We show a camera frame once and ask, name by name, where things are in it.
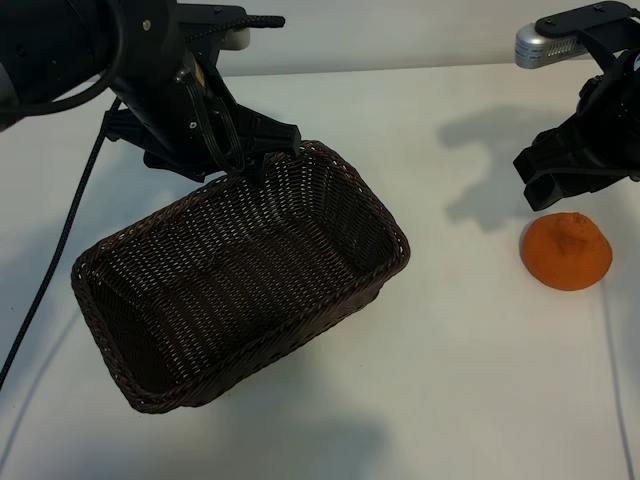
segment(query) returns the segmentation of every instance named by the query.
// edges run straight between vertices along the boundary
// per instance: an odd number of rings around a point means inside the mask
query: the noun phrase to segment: woven texture
[[[222,177],[86,251],[72,286],[133,408],[210,402],[363,308],[409,261],[391,214],[318,142],[266,187]]]

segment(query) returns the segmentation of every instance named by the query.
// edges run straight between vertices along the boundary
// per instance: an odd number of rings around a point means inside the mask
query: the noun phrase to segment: wall
[[[215,3],[190,0],[189,3]],[[589,0],[237,0],[250,14],[283,15],[283,30],[253,30],[223,52],[223,75],[369,70],[511,62],[518,29]]]

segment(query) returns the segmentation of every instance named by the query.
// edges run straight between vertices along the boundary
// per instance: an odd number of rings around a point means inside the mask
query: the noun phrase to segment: basket rim
[[[93,295],[90,292],[87,278],[82,274],[86,267],[98,261],[108,252],[129,243],[134,234],[144,234],[157,225],[161,224],[166,218],[172,218],[189,209],[196,201],[202,198],[209,198],[217,195],[225,190],[234,188],[238,183],[245,181],[241,177],[222,176],[212,180],[203,187],[198,188],[182,199],[178,199],[172,204],[158,210],[157,212],[139,220],[133,225],[126,227],[106,238],[97,242],[93,247],[83,252],[73,265],[71,272],[71,283],[76,294],[80,309],[84,314],[89,330],[94,337],[94,341],[100,349],[109,373],[113,377],[115,383],[122,390],[125,397],[134,408],[138,410],[158,411],[158,406],[170,402],[173,398],[179,397],[185,400],[185,394],[188,397],[197,396],[208,383],[213,380],[215,375],[223,371],[224,368],[238,359],[242,358],[247,352],[251,351],[256,345],[268,341],[274,335],[280,335],[291,328],[295,328],[303,320],[319,318],[329,312],[335,305],[345,301],[350,296],[363,292],[367,288],[376,283],[383,284],[391,277],[399,273],[409,262],[411,250],[406,236],[397,225],[395,219],[387,208],[382,204],[378,197],[360,177],[357,170],[344,161],[336,152],[326,147],[321,142],[305,141],[302,144],[300,156],[303,157],[309,151],[320,151],[323,156],[319,158],[326,160],[328,166],[334,168],[340,175],[345,177],[354,187],[354,193],[365,201],[372,213],[377,215],[382,222],[388,227],[385,233],[395,239],[397,248],[395,248],[392,257],[384,264],[378,266],[375,270],[354,279],[337,292],[322,299],[316,305],[307,308],[298,315],[291,317],[287,321],[278,325],[276,328],[269,330],[260,338],[247,343],[242,349],[234,352],[209,368],[203,369],[197,376],[178,383],[164,392],[151,392],[140,385],[135,379],[127,362],[124,360],[122,353],[116,346],[113,336],[109,332],[108,323],[102,312],[98,309]],[[288,156],[283,153],[270,155],[265,160],[265,168],[269,168],[277,161],[286,159]]]

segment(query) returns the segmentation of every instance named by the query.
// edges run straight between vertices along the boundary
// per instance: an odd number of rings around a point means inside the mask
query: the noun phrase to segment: brown wicker basket
[[[73,290],[133,408],[208,403],[375,299],[409,261],[391,214],[321,143],[223,177],[99,242]]]

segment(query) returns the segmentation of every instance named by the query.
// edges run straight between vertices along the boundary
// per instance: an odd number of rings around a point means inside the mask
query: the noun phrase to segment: silver metal part
[[[522,68],[540,68],[585,53],[577,37],[547,38],[536,32],[533,23],[516,35],[516,65]]]
[[[229,30],[222,40],[222,50],[244,50],[251,43],[251,31],[248,28],[242,30]]]
[[[5,70],[2,63],[0,63],[0,105],[10,106],[17,105],[18,95],[16,89],[13,87],[11,77]]]

